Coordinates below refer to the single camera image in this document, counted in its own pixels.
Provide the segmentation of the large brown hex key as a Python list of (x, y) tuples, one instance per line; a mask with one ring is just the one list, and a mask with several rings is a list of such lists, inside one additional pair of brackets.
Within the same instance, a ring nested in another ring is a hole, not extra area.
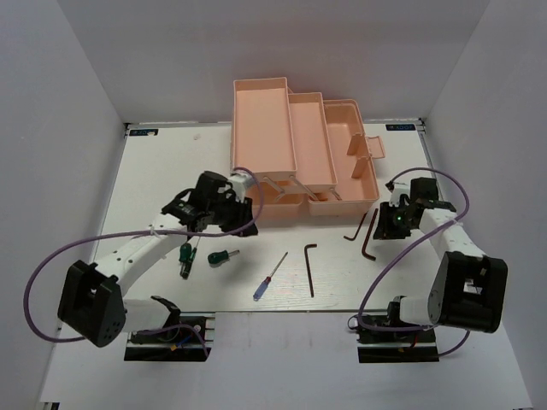
[(362, 256), (369, 261), (376, 261), (376, 257), (368, 252), (368, 245), (373, 236), (373, 229), (375, 226), (378, 212), (379, 210), (377, 208), (373, 211), (373, 215), (368, 225), (368, 231), (362, 244)]

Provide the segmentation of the small brown hex key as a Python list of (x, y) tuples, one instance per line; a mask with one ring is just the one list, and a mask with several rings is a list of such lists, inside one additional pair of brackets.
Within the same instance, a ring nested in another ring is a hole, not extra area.
[(350, 242), (355, 241), (355, 240), (357, 239), (359, 233), (360, 233), (360, 230), (361, 230), (361, 228), (362, 228), (362, 225), (363, 225), (365, 219), (367, 218), (367, 215), (368, 215), (368, 212), (366, 212), (366, 213), (364, 213), (364, 214), (362, 215), (362, 217), (361, 217), (361, 219), (360, 219), (360, 222), (359, 222), (359, 224), (358, 224), (358, 226), (357, 226), (357, 228), (356, 228), (354, 234), (353, 234), (352, 236), (346, 236), (346, 235), (344, 235), (344, 236), (343, 236), (343, 239), (345, 239), (345, 240), (347, 240), (347, 241), (350, 241)]

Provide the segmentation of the pink plastic tool box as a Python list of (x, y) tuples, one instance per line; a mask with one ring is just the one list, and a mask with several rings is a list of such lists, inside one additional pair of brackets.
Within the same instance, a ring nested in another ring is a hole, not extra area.
[(260, 182), (248, 195), (262, 220), (359, 215), (380, 197), (385, 148), (358, 103), (295, 93), (285, 77), (234, 81), (231, 157)]

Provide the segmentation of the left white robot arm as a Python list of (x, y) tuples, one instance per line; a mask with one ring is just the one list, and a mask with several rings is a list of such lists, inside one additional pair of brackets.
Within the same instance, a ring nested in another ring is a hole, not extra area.
[(229, 177), (203, 172), (195, 187), (177, 194), (147, 230), (130, 233), (127, 243), (97, 261), (76, 261), (68, 269), (58, 318), (99, 348), (122, 332), (176, 338), (181, 322), (174, 303), (160, 296), (129, 299), (128, 291), (169, 252), (192, 237), (208, 237), (209, 226), (219, 227), (222, 236), (255, 236), (247, 192), (258, 184), (242, 167)]

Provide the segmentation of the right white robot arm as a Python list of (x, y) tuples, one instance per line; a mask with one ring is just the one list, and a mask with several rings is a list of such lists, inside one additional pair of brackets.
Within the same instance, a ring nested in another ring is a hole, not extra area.
[(426, 296), (396, 296), (387, 308), (387, 333), (398, 341), (417, 326), (445, 325), (466, 331), (497, 331), (503, 312), (508, 266), (486, 255), (456, 221), (456, 208), (439, 199), (435, 179), (390, 182), (388, 201), (379, 207), (376, 240), (398, 240), (414, 230), (428, 238), (440, 260)]

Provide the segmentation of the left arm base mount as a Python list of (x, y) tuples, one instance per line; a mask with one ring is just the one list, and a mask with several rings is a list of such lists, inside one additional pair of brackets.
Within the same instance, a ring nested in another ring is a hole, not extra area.
[(181, 315), (179, 322), (191, 326), (155, 335), (132, 333), (126, 342), (126, 362), (205, 362), (215, 337), (215, 314)]

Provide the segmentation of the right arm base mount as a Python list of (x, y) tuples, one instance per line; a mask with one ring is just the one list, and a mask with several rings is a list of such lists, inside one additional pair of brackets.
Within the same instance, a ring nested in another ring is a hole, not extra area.
[(370, 331), (361, 327), (357, 315), (347, 322), (357, 334), (357, 356), (360, 364), (402, 364), (438, 362), (434, 330), (419, 332)]

